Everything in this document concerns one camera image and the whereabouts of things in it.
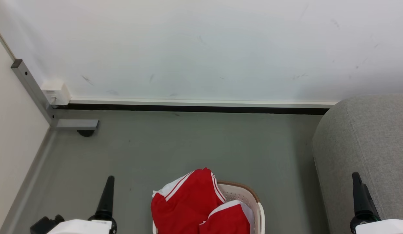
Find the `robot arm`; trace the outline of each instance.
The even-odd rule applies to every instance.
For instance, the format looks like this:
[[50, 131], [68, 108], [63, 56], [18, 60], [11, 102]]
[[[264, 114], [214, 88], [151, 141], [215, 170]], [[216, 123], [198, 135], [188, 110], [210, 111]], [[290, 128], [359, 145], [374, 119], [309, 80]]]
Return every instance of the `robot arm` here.
[[112, 217], [115, 177], [109, 176], [96, 213], [88, 220], [64, 221], [57, 215], [54, 220], [43, 217], [30, 228], [31, 234], [116, 234], [117, 224]]
[[350, 222], [354, 234], [403, 234], [403, 220], [381, 220], [367, 186], [359, 173], [353, 173], [354, 218]]

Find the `scuff mark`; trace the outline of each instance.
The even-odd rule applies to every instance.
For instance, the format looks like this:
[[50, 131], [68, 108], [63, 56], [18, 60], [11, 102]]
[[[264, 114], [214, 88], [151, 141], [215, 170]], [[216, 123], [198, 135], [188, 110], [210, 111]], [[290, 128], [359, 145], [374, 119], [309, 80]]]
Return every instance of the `scuff mark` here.
[[106, 91], [106, 92], [109, 93], [109, 94], [111, 94], [111, 95], [116, 95], [116, 96], [119, 95], [119, 93], [118, 93], [116, 90], [113, 90], [113, 89], [108, 90], [108, 91]]
[[203, 44], [204, 46], [207, 46], [207, 43], [204, 42], [203, 38], [201, 38], [201, 35], [197, 37], [198, 41]]
[[302, 74], [302, 75], [293, 76], [292, 79], [293, 79], [293, 80], [296, 80], [296, 79], [298, 79], [298, 78], [307, 77], [307, 76], [308, 76], [308, 74], [307, 74], [307, 73], [304, 73], [304, 74]]
[[91, 85], [94, 86], [93, 82], [91, 82], [87, 77], [85, 77], [84, 75], [82, 75], [82, 77], [83, 77], [83, 79], [84, 79], [85, 81], [87, 81], [87, 83], [89, 83], [89, 84], [91, 84]]
[[331, 22], [338, 28], [340, 29], [340, 25], [338, 24], [338, 22], [335, 19], [331, 19]]
[[299, 19], [298, 19], [298, 20], [301, 20], [302, 17], [305, 15], [305, 12], [307, 11], [308, 6], [309, 6], [309, 4], [307, 3], [307, 4], [305, 5], [304, 9], [302, 10], [301, 15], [299, 16]]

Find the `clothes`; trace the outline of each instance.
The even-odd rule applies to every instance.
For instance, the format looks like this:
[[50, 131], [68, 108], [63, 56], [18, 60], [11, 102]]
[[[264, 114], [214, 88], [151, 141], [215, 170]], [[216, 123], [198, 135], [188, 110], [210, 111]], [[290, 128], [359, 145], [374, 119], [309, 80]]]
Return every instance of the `clothes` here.
[[159, 234], [198, 234], [199, 224], [224, 202], [213, 173], [197, 169], [154, 191], [152, 218]]
[[253, 211], [241, 201], [229, 201], [214, 209], [199, 225], [200, 234], [254, 234]]

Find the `black bracket foot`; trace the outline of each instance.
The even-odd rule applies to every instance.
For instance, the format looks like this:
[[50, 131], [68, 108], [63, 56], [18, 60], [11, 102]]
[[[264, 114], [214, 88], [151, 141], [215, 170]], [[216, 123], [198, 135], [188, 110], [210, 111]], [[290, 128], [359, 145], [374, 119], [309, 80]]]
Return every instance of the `black bracket foot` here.
[[77, 130], [77, 132], [84, 137], [90, 137], [93, 135], [94, 130]]

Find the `black baseboard trim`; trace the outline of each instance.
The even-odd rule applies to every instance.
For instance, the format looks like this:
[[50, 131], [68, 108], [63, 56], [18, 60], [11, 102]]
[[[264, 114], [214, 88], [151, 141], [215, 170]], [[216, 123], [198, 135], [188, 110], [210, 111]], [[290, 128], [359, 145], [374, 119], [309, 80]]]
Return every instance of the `black baseboard trim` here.
[[263, 113], [263, 114], [325, 114], [326, 108], [249, 108], [249, 107], [199, 107], [199, 106], [156, 106], [115, 104], [69, 104], [57, 106], [56, 110], [87, 111], [179, 111], [179, 112], [221, 112], [221, 113]]

